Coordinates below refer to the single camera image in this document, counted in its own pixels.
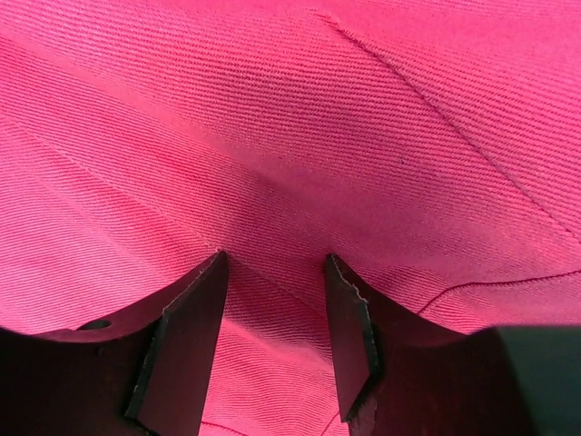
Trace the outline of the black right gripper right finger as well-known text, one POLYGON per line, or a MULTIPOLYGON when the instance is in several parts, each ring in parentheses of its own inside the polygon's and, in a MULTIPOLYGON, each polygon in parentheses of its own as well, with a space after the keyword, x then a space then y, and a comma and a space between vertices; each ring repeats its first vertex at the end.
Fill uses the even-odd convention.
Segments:
POLYGON ((340 419, 352 435, 577 435, 580 330, 430 322, 324 262, 340 419))

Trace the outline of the pink trousers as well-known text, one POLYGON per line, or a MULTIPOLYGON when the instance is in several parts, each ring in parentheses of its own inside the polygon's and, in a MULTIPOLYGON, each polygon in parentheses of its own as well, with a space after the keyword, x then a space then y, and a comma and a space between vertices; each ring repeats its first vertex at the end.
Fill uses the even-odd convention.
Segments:
POLYGON ((577 1, 4 1, 1 323, 225 250, 204 435, 343 435, 321 266, 444 326, 580 321, 577 1))

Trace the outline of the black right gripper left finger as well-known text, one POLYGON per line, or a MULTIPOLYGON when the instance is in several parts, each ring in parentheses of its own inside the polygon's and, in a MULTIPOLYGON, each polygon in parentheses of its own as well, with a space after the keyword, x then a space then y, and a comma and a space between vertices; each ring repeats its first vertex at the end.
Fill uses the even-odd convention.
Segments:
POLYGON ((75 330, 1 332, 4 435, 195 435, 228 289, 219 252, 75 330))

